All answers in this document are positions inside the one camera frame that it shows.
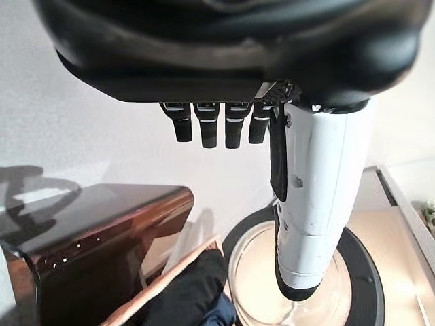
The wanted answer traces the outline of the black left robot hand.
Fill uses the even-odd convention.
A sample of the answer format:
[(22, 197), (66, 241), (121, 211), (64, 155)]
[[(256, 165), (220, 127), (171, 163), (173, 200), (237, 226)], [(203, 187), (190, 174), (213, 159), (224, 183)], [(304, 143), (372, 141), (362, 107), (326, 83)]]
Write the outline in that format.
[(310, 298), (355, 201), (371, 98), (413, 66), (431, 1), (36, 1), (60, 61), (125, 102), (226, 106), (272, 100), (271, 185), (279, 201), (275, 274), (288, 299)]

